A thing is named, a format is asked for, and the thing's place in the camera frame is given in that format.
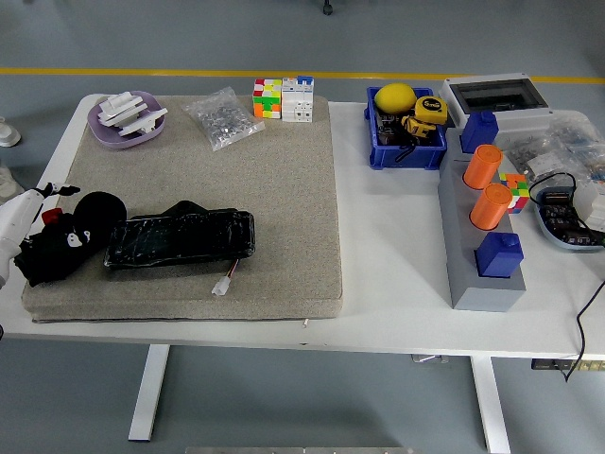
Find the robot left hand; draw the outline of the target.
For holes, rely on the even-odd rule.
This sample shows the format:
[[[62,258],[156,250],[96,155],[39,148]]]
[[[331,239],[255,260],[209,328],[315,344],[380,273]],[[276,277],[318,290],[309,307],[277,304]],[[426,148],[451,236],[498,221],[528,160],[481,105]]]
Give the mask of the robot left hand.
[[[9,264],[20,252],[20,245],[41,212],[43,202],[55,195],[72,196],[80,188],[67,183],[48,183],[44,188],[33,188],[5,202],[1,206],[1,287],[9,279]]]

